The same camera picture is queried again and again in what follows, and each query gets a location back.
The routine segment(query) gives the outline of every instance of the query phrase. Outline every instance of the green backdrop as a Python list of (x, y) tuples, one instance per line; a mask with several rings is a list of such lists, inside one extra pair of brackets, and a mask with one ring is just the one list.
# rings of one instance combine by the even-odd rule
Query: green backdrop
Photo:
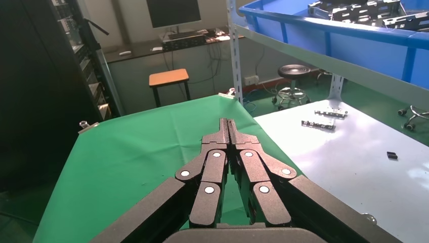
[[(217, 132), (222, 117), (301, 174), (235, 99), (216, 95), (108, 120), (79, 136), (33, 242), (88, 242), (198, 155), (202, 136)], [(222, 222), (248, 224), (228, 176)]]

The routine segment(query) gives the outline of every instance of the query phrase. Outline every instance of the electrical outlet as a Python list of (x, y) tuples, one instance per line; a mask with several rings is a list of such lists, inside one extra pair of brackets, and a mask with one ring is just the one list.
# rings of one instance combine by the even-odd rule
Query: electrical outlet
[(259, 83), (259, 77), (257, 75), (249, 76), (244, 78), (244, 85), (257, 85)]

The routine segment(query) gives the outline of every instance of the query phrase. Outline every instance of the white table surface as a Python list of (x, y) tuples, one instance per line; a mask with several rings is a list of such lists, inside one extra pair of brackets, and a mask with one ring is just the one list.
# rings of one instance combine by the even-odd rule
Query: white table surface
[[(301, 126), (314, 110), (348, 111), (335, 131)], [(429, 147), (339, 101), (319, 101), (256, 117), (304, 174), (402, 242), (429, 242)], [(398, 160), (389, 159), (387, 151)]]

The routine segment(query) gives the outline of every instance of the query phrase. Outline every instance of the caster wheel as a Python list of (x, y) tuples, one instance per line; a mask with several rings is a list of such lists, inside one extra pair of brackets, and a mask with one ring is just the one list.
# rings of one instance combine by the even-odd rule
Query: caster wheel
[(415, 124), (405, 123), (404, 127), (410, 131), (413, 131), (415, 129)]
[(404, 116), (406, 113), (407, 113), (407, 110), (404, 110), (404, 109), (398, 110), (398, 115), (400, 116)]

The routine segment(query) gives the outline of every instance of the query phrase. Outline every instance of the black cabinet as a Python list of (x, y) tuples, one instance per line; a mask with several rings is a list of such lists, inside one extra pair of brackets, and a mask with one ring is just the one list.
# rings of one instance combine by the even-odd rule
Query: black cabinet
[(119, 116), (75, 0), (0, 1), (0, 191), (56, 179), (79, 122)]

